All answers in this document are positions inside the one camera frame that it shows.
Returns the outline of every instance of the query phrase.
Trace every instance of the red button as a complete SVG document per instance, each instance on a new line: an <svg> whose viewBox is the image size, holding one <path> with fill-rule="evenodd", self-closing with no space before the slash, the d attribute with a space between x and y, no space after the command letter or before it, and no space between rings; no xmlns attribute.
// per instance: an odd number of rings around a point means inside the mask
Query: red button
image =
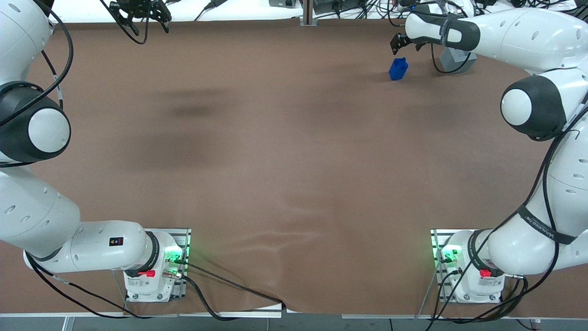
<svg viewBox="0 0 588 331"><path fill-rule="evenodd" d="M490 276L492 276L492 272L490 270L482 269L482 270L480 270L480 276L490 277Z"/></svg>
<svg viewBox="0 0 588 331"><path fill-rule="evenodd" d="M137 274L144 274L147 277L155 277L155 270L147 270L145 272L137 272Z"/></svg>

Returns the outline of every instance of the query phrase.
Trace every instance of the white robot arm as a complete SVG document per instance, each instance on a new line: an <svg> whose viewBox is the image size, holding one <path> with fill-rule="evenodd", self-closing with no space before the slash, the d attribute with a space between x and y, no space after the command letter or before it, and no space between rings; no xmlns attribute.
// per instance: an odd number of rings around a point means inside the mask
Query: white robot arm
<svg viewBox="0 0 588 331"><path fill-rule="evenodd" d="M532 74L513 83L502 96L502 116L515 130L536 141L549 140L561 135L584 109L588 24L535 8L476 17L473 12L466 13L469 17L444 17L447 13L462 14L454 5L417 5L406 19L406 36L417 45L431 42L469 51ZM496 229L484 246L493 230L460 231L447 241L440 259L448 262L448 272L464 270L470 261L475 266L456 287L458 302L497 302L504 286L503 274L545 272L553 261L556 243L559 255L555 270L588 263L586 129L584 117L559 144L549 165L547 183L541 180L528 203ZM547 215L545 184L557 231L552 230ZM460 277L450 277L454 286Z"/></svg>
<svg viewBox="0 0 588 331"><path fill-rule="evenodd" d="M78 206L27 166L60 155L71 137L48 97L20 112L42 92L25 78L50 33L35 1L0 2L0 240L52 273L124 270L131 300L166 302L183 253L172 236L129 221L82 222Z"/></svg>

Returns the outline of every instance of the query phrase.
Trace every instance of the green status light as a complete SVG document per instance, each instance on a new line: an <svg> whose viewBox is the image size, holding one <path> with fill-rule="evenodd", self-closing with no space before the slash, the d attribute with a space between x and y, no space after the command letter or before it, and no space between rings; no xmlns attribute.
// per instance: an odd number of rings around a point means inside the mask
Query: green status light
<svg viewBox="0 0 588 331"><path fill-rule="evenodd" d="M457 262L457 256L462 253L462 247L458 245L446 245L443 249L443 256L453 262Z"/></svg>
<svg viewBox="0 0 588 331"><path fill-rule="evenodd" d="M166 261L175 261L182 258L182 249L178 246L169 246L165 248L164 255Z"/></svg>

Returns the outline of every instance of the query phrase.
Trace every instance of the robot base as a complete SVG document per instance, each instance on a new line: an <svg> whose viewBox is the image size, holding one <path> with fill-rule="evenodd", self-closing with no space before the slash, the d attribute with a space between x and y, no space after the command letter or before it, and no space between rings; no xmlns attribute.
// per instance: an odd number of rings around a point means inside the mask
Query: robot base
<svg viewBox="0 0 588 331"><path fill-rule="evenodd" d="M129 302L168 302L178 280L173 275L178 271L178 265L171 262L182 257L182 249L174 238L164 231L153 231L159 242L159 255L153 277L140 275L129 277L125 274L125 287Z"/></svg>
<svg viewBox="0 0 588 331"><path fill-rule="evenodd" d="M443 279L448 273L455 270L465 270L470 263L470 257L467 253L467 244L472 235L472 231L457 231L445 241L445 245L437 251L439 261L451 259L451 262L440 264L440 275ZM452 298L458 303L500 303L500 295L504 288L505 277L482 277L480 270L471 265L462 280L457 284L461 274L449 276L449 282L445 286L445 293L449 295L455 288Z"/></svg>

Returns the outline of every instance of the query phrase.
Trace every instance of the brown fabric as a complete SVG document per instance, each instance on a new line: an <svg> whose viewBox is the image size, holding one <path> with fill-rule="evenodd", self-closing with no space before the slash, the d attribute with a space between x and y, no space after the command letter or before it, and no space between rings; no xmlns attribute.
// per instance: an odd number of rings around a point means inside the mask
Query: brown fabric
<svg viewBox="0 0 588 331"><path fill-rule="evenodd" d="M500 223L525 198L548 143L500 116L502 92L523 71L481 58L441 77L428 49L407 47L406 77L390 82L394 33L385 21L188 23L169 35L153 25L140 47L112 25L75 29L63 84L72 142L33 170L84 220L191 227L192 261L292 310L415 314L434 268L429 229ZM58 32L47 47L56 66L66 50ZM30 79L51 82L42 61ZM18 249L1 249L0 312L80 311ZM587 270L555 272L516 314L588 317L577 286ZM110 272L64 278L121 301ZM195 279L216 310L271 304ZM133 308L202 311L192 291Z"/></svg>

